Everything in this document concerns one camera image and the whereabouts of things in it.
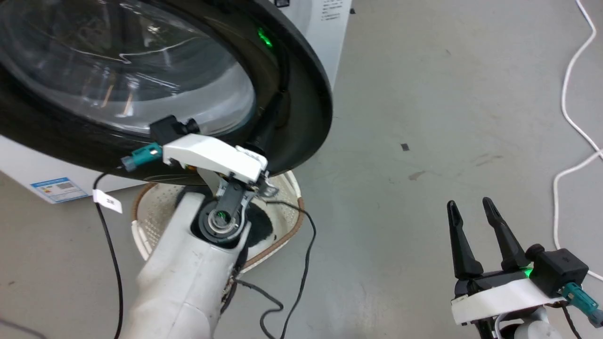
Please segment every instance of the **washing machine door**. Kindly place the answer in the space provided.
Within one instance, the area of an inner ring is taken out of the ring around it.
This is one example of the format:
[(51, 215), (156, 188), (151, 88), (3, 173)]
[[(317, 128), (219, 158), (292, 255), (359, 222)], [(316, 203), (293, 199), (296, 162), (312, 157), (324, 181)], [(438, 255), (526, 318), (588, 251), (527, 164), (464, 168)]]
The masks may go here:
[[(168, 115), (243, 144), (279, 91), (273, 174), (318, 150), (332, 98), (318, 57), (272, 2), (0, 0), (0, 133), (76, 165), (115, 167)], [(119, 175), (203, 183), (162, 163)]]

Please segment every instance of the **black cable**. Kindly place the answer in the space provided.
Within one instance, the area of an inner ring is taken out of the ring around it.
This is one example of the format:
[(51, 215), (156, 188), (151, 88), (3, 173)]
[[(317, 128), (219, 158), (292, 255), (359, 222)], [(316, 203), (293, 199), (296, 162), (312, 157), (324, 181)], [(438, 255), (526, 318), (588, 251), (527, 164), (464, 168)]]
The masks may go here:
[[(95, 190), (98, 186), (98, 182), (101, 181), (106, 175), (112, 173), (113, 171), (121, 169), (122, 166), (118, 166), (117, 168), (102, 173), (100, 176), (94, 180), (94, 185), (92, 185), (92, 189)], [(111, 235), (109, 235), (109, 228), (107, 227), (107, 222), (105, 221), (105, 217), (103, 216), (103, 211), (101, 209), (101, 205), (99, 203), (94, 203), (96, 205), (96, 211), (98, 212), (98, 217), (101, 220), (101, 224), (103, 224), (103, 229), (105, 231), (105, 236), (107, 237), (107, 244), (109, 245), (109, 251), (111, 252), (111, 260), (113, 260), (113, 267), (115, 268), (115, 277), (117, 278), (117, 290), (119, 296), (119, 319), (117, 322), (117, 329), (115, 330), (114, 339), (119, 338), (119, 334), (121, 334), (121, 326), (124, 322), (124, 289), (121, 285), (121, 274), (119, 273), (119, 265), (117, 264), (117, 258), (115, 256), (115, 250), (113, 249), (113, 242), (111, 241)]]
[(561, 308), (563, 309), (563, 314), (565, 314), (567, 324), (569, 325), (569, 328), (572, 330), (573, 334), (576, 336), (577, 339), (582, 339), (582, 337), (580, 337), (580, 333), (578, 333), (578, 330), (576, 329), (576, 326), (574, 326), (573, 324), (572, 318), (570, 318), (569, 316), (567, 307), (564, 304), (561, 304)]
[(233, 297), (235, 296), (236, 286), (237, 286), (235, 279), (236, 279), (236, 277), (239, 276), (239, 272), (241, 272), (241, 270), (243, 269), (243, 266), (245, 265), (245, 262), (247, 261), (248, 254), (249, 254), (249, 237), (247, 238), (247, 242), (245, 243), (245, 246), (243, 246), (243, 250), (241, 250), (241, 252), (239, 253), (239, 257), (236, 259), (235, 267), (232, 270), (233, 281), (232, 281), (232, 284), (230, 285), (230, 290), (228, 291), (226, 298), (223, 298), (223, 300), (222, 300), (223, 304), (222, 304), (222, 307), (220, 308), (220, 314), (223, 314), (224, 312), (226, 312), (226, 309), (228, 309), (228, 306), (230, 306), (230, 302), (232, 301)]
[(545, 306), (548, 306), (550, 308), (562, 308), (563, 306), (567, 306), (567, 305), (569, 305), (569, 303), (565, 300), (545, 304)]
[[(290, 204), (290, 203), (288, 203), (286, 201), (280, 201), (280, 200), (266, 201), (266, 204), (283, 204), (285, 206), (289, 206), (290, 208), (298, 210), (300, 213), (305, 214), (308, 217), (308, 220), (310, 221), (310, 225), (312, 225), (312, 231), (313, 231), (312, 240), (310, 240), (310, 244), (308, 245), (308, 249), (306, 250), (305, 267), (304, 267), (304, 270), (303, 270), (303, 275), (301, 277), (300, 289), (299, 289), (299, 292), (297, 293), (297, 299), (293, 303), (293, 306), (291, 307), (291, 310), (289, 311), (289, 314), (287, 315), (287, 319), (285, 320), (285, 324), (283, 325), (283, 332), (280, 335), (280, 339), (284, 339), (285, 334), (287, 332), (287, 325), (289, 324), (289, 319), (291, 318), (291, 314), (293, 314), (293, 311), (295, 311), (295, 308), (297, 307), (297, 304), (302, 299), (301, 297), (302, 297), (303, 289), (304, 289), (304, 287), (306, 285), (306, 278), (308, 277), (308, 269), (309, 269), (309, 266), (310, 266), (310, 251), (312, 250), (312, 245), (314, 244), (314, 239), (316, 239), (316, 225), (314, 224), (314, 220), (312, 220), (312, 217), (310, 216), (310, 214), (308, 212), (306, 212), (304, 209), (301, 209), (301, 208), (297, 207), (294, 204)], [(264, 297), (266, 297), (268, 300), (272, 301), (273, 303), (275, 303), (279, 307), (278, 309), (273, 308), (273, 309), (269, 309), (269, 310), (265, 311), (262, 314), (262, 316), (260, 317), (260, 327), (262, 328), (262, 332), (264, 332), (264, 334), (266, 335), (266, 337), (268, 337), (269, 339), (276, 339), (266, 329), (266, 326), (264, 325), (264, 318), (266, 317), (266, 315), (268, 315), (270, 313), (282, 311), (283, 310), (283, 303), (280, 302), (280, 301), (278, 301), (275, 297), (271, 296), (266, 291), (264, 291), (263, 289), (259, 288), (256, 285), (253, 285), (251, 283), (245, 282), (243, 280), (239, 280), (237, 278), (235, 278), (234, 281), (236, 283), (239, 283), (239, 284), (245, 286), (245, 287), (251, 288), (252, 290), (255, 290), (256, 292), (259, 292), (261, 295), (263, 295)]]

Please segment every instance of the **white tag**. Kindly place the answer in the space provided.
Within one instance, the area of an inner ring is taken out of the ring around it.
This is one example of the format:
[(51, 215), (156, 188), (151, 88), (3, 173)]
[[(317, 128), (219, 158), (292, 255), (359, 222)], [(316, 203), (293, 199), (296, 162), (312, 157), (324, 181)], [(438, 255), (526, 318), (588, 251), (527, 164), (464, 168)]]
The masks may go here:
[(117, 213), (122, 213), (121, 202), (111, 195), (106, 194), (100, 189), (92, 191), (92, 199), (95, 203), (99, 203), (101, 206), (114, 210)]

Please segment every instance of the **white basket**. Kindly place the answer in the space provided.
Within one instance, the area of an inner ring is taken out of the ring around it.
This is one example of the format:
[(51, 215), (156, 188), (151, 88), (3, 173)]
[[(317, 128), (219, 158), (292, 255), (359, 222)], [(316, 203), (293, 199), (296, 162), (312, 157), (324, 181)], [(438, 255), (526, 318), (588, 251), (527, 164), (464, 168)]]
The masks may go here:
[[(293, 172), (281, 174), (270, 179), (279, 188), (279, 193), (266, 200), (284, 200), (303, 208), (302, 192)], [(132, 207), (132, 235), (140, 255), (147, 260), (175, 211), (176, 198), (184, 188), (180, 185), (149, 183), (136, 197)], [(270, 218), (273, 232), (266, 239), (249, 248), (247, 262), (242, 273), (257, 266), (280, 250), (294, 236), (302, 225), (303, 214), (280, 204), (266, 204), (263, 199), (254, 198), (251, 202), (258, 205)]]

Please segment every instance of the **green indicator light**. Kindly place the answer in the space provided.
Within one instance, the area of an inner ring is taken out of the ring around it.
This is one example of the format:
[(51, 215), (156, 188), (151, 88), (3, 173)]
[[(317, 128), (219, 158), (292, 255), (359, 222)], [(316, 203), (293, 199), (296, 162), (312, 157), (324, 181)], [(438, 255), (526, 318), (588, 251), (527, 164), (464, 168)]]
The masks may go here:
[(270, 39), (266, 36), (263, 28), (260, 27), (257, 29), (257, 36), (262, 39), (262, 41), (266, 44), (266, 46), (268, 46), (268, 48), (272, 48), (272, 41), (270, 41)]

